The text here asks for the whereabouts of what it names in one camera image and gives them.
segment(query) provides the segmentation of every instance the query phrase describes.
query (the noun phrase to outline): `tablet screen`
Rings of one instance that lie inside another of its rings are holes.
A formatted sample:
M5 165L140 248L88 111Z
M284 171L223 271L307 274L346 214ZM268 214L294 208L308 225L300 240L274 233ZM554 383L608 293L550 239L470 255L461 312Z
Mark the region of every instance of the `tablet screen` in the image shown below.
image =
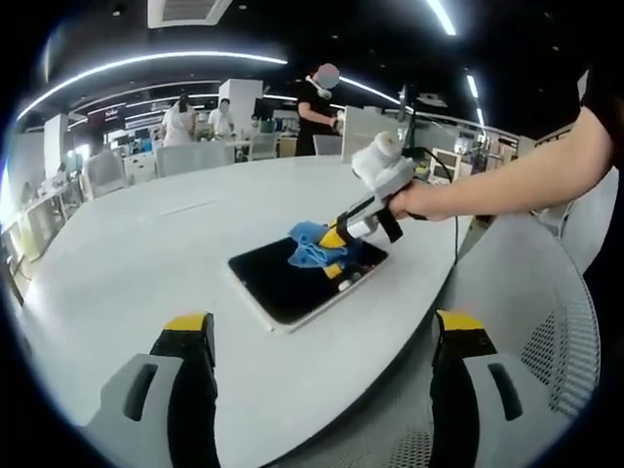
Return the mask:
M322 268L303 269L289 264L297 244L286 238L229 260L229 266L243 286L273 320L291 325L340 294L336 281ZM388 254L364 243L357 263L367 273Z

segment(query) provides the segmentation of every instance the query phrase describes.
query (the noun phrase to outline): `white shirt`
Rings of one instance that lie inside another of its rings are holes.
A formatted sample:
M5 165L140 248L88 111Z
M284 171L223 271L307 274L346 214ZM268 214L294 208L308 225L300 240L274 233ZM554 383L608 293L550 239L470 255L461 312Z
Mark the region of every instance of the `white shirt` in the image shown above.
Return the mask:
M163 125L166 128L164 146L176 146L193 142L190 130L193 128L195 120L195 109L188 105L186 112L180 113L179 104L176 103L171 109L165 112Z
M215 109L211 112L208 123L214 127L214 132L217 135L229 137L232 134L230 125L234 125L234 121L229 112L224 114L220 109Z

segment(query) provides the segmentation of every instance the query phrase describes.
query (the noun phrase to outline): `ceiling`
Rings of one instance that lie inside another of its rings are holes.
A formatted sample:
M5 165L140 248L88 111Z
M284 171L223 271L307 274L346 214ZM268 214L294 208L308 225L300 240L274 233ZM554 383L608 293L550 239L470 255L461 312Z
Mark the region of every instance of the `ceiling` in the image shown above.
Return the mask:
M329 61L343 76L395 97L404 84L439 94L448 108L420 107L477 121L466 74L474 75L486 124L541 137L578 111L576 82L587 48L574 32L579 13L556 1L441 0L456 36L447 36L425 0L234 0L218 26L147 28L147 1L88 2L54 31L33 67L28 103L55 84L95 66L173 51L229 51L286 59L276 65L236 58L168 58L108 70L79 81L30 112L41 125L59 111L150 85L227 78L262 79L270 93L293 96L309 63ZM214 93L218 84L147 90L111 99L139 101L181 88ZM340 84L334 102L393 104Z

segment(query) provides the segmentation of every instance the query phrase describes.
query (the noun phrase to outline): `tablet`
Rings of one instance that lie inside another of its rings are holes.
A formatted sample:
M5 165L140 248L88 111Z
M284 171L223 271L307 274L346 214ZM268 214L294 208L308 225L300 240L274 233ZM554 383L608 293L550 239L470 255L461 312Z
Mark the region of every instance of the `tablet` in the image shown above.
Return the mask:
M355 262L362 277L340 292L337 281L330 280L322 268L290 265L289 258L296 248L297 243L286 238L228 262L238 281L269 319L272 331L279 327L294 330L339 296L356 288L388 257L385 251L363 243Z

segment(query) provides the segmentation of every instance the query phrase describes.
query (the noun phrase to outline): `hand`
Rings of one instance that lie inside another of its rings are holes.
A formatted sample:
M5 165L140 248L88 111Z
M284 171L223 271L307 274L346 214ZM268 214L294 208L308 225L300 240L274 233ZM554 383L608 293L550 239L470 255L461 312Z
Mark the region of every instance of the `hand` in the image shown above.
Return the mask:
M401 190L390 200L389 208L396 219L404 219L413 215L423 215L431 221L443 221L447 216L442 214L431 214L428 200L434 193L432 188L423 183L413 181L408 188Z

